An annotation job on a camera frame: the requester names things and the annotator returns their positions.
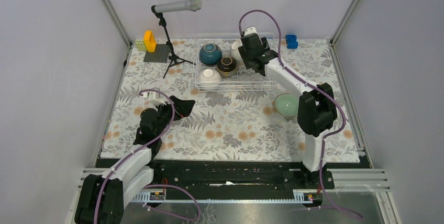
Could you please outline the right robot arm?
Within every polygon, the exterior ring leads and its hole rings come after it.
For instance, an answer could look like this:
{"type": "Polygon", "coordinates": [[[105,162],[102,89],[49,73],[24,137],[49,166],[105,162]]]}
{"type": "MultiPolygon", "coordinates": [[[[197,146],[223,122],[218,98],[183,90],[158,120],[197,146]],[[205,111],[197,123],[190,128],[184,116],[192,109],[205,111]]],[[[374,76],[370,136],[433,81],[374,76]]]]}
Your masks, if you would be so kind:
{"type": "Polygon", "coordinates": [[[333,127],[339,108],[331,86],[327,83],[317,85],[292,69],[278,52],[270,48],[266,37],[255,32],[240,35],[238,51],[245,67],[277,82],[298,97],[297,122],[305,133],[302,163],[307,169],[300,174],[300,180],[303,186],[314,188],[321,181],[318,170],[324,166],[321,135],[333,127]]]}

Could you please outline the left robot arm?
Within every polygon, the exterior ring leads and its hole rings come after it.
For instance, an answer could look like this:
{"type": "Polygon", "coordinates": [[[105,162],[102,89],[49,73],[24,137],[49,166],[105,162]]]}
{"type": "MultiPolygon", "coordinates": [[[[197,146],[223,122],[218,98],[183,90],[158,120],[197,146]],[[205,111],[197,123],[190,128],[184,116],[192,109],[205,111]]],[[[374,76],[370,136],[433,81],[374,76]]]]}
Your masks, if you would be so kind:
{"type": "Polygon", "coordinates": [[[162,92],[141,91],[153,106],[140,114],[136,139],[130,151],[101,174],[89,174],[83,182],[77,203],[75,223],[120,223],[130,201],[145,187],[162,183],[160,171],[149,163],[160,151],[161,137],[177,120],[188,117],[195,100],[168,96],[158,99],[162,92]]]}

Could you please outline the white ribbed bowl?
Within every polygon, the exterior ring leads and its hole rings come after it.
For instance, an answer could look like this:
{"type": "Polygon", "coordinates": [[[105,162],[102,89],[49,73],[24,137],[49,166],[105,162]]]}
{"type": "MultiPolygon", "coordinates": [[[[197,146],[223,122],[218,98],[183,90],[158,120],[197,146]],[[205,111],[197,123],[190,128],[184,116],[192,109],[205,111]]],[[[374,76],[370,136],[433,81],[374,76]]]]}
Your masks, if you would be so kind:
{"type": "Polygon", "coordinates": [[[235,59],[237,62],[242,61],[242,57],[241,57],[240,52],[239,52],[239,47],[241,47],[241,46],[242,46],[241,41],[240,40],[236,40],[236,41],[233,42],[233,44],[231,45],[231,48],[230,48],[231,57],[233,59],[235,59]]]}
{"type": "Polygon", "coordinates": [[[197,87],[204,91],[215,91],[221,82],[220,74],[214,69],[204,69],[197,78],[197,87]]]}

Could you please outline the pale green ceramic bowl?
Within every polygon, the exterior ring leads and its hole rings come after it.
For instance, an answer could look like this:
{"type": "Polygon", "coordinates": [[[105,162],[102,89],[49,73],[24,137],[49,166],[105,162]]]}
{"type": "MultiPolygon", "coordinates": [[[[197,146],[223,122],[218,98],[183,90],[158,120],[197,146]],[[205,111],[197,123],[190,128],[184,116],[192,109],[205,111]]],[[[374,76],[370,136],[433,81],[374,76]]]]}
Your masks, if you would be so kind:
{"type": "Polygon", "coordinates": [[[299,98],[290,94],[280,94],[275,99],[275,108],[284,117],[295,117],[298,114],[299,98]]]}

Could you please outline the white ribbed bowl front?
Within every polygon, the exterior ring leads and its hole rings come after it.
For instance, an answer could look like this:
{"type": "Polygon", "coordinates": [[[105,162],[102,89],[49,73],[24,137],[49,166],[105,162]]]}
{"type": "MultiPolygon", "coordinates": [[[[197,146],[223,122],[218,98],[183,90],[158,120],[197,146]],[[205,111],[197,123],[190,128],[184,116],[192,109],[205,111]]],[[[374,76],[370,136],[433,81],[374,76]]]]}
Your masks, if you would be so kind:
{"type": "Polygon", "coordinates": [[[204,91],[215,91],[221,82],[220,74],[214,69],[204,69],[197,78],[197,87],[204,91]]]}

